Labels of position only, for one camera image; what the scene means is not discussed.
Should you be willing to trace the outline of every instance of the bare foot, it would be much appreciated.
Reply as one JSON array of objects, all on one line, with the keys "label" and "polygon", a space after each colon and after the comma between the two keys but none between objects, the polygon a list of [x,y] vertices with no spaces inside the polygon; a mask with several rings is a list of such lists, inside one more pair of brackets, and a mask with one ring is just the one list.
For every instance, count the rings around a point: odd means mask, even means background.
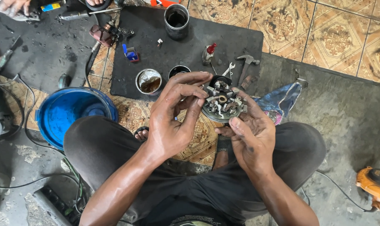
[{"label": "bare foot", "polygon": [[144,140],[144,139],[147,139],[148,138],[148,131],[147,130],[142,130],[142,131],[139,131],[138,134],[135,135],[135,137],[138,139],[138,140]]},{"label": "bare foot", "polygon": [[228,165],[228,152],[227,151],[218,152],[214,161],[215,161],[215,164],[214,164],[213,171],[218,168]]},{"label": "bare foot", "polygon": [[99,5],[103,3],[103,0],[87,0],[87,3],[91,6]]}]

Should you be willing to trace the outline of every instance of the wrench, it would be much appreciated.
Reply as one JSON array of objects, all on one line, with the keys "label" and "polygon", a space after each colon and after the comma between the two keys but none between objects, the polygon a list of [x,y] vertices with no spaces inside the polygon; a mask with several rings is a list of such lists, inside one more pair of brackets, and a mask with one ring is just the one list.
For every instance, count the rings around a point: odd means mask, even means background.
[{"label": "wrench", "polygon": [[222,76],[224,76],[225,77],[225,75],[229,72],[229,69],[234,69],[235,68],[235,65],[236,64],[233,64],[232,65],[232,62],[229,64],[229,67],[228,67],[228,69],[222,74]]}]

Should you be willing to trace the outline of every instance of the dark pants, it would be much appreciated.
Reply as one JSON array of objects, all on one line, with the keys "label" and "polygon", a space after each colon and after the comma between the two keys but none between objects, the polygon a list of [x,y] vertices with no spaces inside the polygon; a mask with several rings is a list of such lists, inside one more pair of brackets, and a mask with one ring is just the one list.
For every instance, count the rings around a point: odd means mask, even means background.
[{"label": "dark pants", "polygon": [[[275,172],[298,190],[326,156],[320,133],[312,126],[288,122],[276,126],[273,153]],[[100,116],[81,118],[69,128],[64,150],[82,178],[97,190],[141,146],[126,128]],[[233,223],[266,213],[266,207],[248,176],[234,161],[215,171],[192,177],[175,173],[163,163],[148,177],[126,212],[136,222],[169,195],[182,195],[212,206]]]}]

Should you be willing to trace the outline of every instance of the blue plastic container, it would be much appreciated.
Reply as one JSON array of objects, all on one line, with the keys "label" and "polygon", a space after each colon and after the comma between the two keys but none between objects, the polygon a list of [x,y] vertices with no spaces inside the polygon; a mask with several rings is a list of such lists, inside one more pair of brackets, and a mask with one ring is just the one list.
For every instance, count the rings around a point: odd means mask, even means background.
[{"label": "blue plastic container", "polygon": [[64,134],[74,121],[85,116],[118,120],[112,100],[99,90],[67,87],[49,95],[35,111],[39,131],[52,146],[63,150]]}]

